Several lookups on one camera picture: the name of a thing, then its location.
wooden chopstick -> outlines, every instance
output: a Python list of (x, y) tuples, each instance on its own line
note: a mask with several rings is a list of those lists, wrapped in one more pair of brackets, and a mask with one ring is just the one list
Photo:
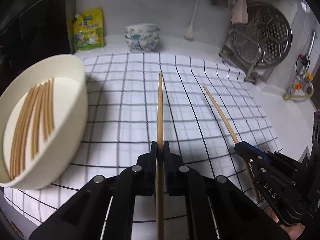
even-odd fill
[(48, 91), (48, 81), (44, 82), (44, 92), (42, 95), (41, 103), (41, 114), (42, 114), (42, 133), (44, 136), (44, 141), (48, 139), (48, 122), (47, 122), (47, 91)]
[(33, 118), (33, 125), (32, 125), (31, 159), (33, 159), (36, 156), (36, 153), (38, 152), (40, 110), (41, 110), (43, 93), (44, 93), (44, 85), (40, 84), (39, 92), (36, 97), (35, 115)]
[(37, 95), (39, 92), (39, 88), (40, 88), (40, 86), (37, 85), (33, 94), (32, 94), (32, 97), (31, 97), (30, 102), (27, 106), (27, 109), (26, 109), (25, 123), (24, 123), (24, 127), (23, 127), (23, 134), (22, 134), (22, 140), (21, 140), (21, 151), (20, 151), (19, 158), (17, 158), (17, 160), (18, 160), (17, 163), (19, 163), (19, 159), (20, 159), (20, 166), (17, 167), (17, 170), (19, 173), (17, 175), (19, 175), (25, 169), (27, 135), (28, 135), (28, 130), (29, 130), (30, 119), (31, 119), (33, 107), (34, 107), (34, 104), (35, 104), (35, 101), (36, 101), (36, 98), (37, 98)]
[(16, 161), (16, 154), (17, 154), (17, 149), (18, 149), (18, 145), (21, 145), (21, 140), (18, 140), (19, 137), (19, 133), (21, 132), (21, 123), (23, 120), (23, 115), (25, 113), (25, 110), (27, 108), (27, 105), (30, 101), (30, 98), (32, 96), (32, 93), (34, 91), (35, 87), (30, 88), (28, 91), (28, 94), (23, 102), (22, 108), (20, 110), (20, 114), (16, 123), (16, 127), (14, 129), (14, 135), (13, 135), (13, 140), (12, 140), (12, 144), (11, 144), (11, 155), (10, 155), (10, 168), (9, 168), (9, 178), (10, 179), (14, 179), (14, 167), (15, 167), (15, 161)]
[(163, 90), (162, 73), (159, 73), (157, 114), (157, 165), (156, 165), (156, 216), (157, 240), (164, 240), (164, 193), (163, 193)]
[(54, 78), (30, 88), (25, 101), (23, 102), (12, 139), (9, 166), (10, 179), (14, 179), (14, 177), (25, 170), (26, 144), (34, 106), (35, 114), (32, 124), (31, 159), (33, 159), (38, 152), (39, 122), (41, 114), (44, 141), (48, 139), (54, 129), (53, 82)]
[(49, 115), (49, 134), (54, 130), (54, 122), (53, 122), (53, 82), (54, 78), (50, 81), (49, 86), (49, 106), (48, 106), (48, 115)]
[[(220, 117), (222, 118), (225, 126), (227, 127), (230, 135), (231, 135), (231, 138), (233, 139), (234, 143), (237, 144), (239, 141), (238, 141), (238, 138), (235, 134), (235, 132), (233, 131), (233, 129), (231, 128), (228, 120), (226, 119), (224, 113), (221, 111), (219, 105), (217, 104), (217, 102), (214, 100), (213, 96), (210, 94), (209, 90), (205, 87), (205, 86), (202, 86), (205, 90), (205, 92), (207, 93), (208, 97), (211, 99), (211, 102), (213, 103), (214, 107), (217, 109)], [(247, 173), (247, 176), (249, 178), (249, 181), (250, 181), (250, 184), (251, 184), (251, 187), (252, 187), (252, 190), (253, 190), (253, 194), (256, 198), (256, 201), (257, 203), (260, 203), (261, 201), (261, 198), (260, 198), (260, 195), (259, 195), (259, 192), (257, 190), (257, 188), (255, 187), (255, 185), (253, 184), (253, 175), (252, 175), (252, 172), (251, 172), (251, 169), (249, 167), (249, 164), (243, 159), (242, 159), (242, 162), (244, 164), (244, 168), (245, 168), (245, 171)]]

hanging towel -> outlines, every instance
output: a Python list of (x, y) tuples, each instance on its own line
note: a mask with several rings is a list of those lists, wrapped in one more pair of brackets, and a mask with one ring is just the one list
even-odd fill
[(248, 23), (248, 10), (247, 0), (233, 0), (234, 7), (231, 9), (231, 22), (232, 24), (247, 24)]

metal screw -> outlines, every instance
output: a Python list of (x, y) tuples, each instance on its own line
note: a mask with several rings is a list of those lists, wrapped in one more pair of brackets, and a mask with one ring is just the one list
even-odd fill
[(93, 178), (93, 181), (94, 181), (95, 183), (103, 182), (103, 176), (97, 175), (97, 176), (95, 176), (95, 177)]
[(134, 172), (138, 172), (142, 170), (142, 167), (140, 165), (134, 165), (131, 168)]
[(181, 171), (181, 172), (188, 172), (188, 171), (189, 171), (189, 167), (187, 167), (187, 166), (180, 166), (180, 167), (179, 167), (179, 171)]
[(227, 178), (225, 176), (218, 176), (217, 177), (217, 182), (226, 183), (227, 182)]

blue and white bowl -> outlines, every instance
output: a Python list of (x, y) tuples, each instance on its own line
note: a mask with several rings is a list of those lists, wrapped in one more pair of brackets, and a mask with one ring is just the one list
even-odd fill
[(125, 39), (131, 51), (151, 51), (157, 46), (159, 41), (159, 38), (148, 40), (133, 40), (129, 38)]
[(128, 39), (143, 41), (143, 40), (152, 40), (159, 38), (159, 31), (147, 32), (147, 33), (126, 33), (125, 37)]
[(150, 33), (160, 31), (159, 25), (154, 23), (141, 23), (124, 27), (125, 32), (129, 34)]

white plastic bowl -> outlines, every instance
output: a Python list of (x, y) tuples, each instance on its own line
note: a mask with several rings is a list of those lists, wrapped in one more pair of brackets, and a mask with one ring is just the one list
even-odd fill
[[(26, 169), (9, 180), (10, 152), (15, 124), (29, 88), (54, 77), (55, 130), (46, 142), (39, 129), (39, 152), (30, 157), (30, 122)], [(21, 73), (0, 97), (0, 187), (38, 189), (55, 181), (71, 161), (82, 138), (88, 114), (84, 65), (73, 55), (44, 59)]]

